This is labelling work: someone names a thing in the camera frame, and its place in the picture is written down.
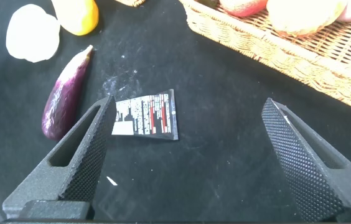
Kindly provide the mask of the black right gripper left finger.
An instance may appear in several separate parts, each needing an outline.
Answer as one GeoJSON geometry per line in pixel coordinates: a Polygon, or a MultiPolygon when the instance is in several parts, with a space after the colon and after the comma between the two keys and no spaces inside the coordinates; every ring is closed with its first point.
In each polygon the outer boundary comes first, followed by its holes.
{"type": "Polygon", "coordinates": [[[2,204],[9,221],[87,221],[116,118],[112,96],[94,103],[2,204]]]}

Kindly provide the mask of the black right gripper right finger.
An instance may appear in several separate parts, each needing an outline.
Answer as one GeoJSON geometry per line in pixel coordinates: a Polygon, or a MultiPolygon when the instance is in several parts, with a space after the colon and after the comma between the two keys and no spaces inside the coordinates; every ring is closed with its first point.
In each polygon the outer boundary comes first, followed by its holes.
{"type": "Polygon", "coordinates": [[[271,98],[261,117],[301,218],[351,223],[351,162],[271,98]]]}

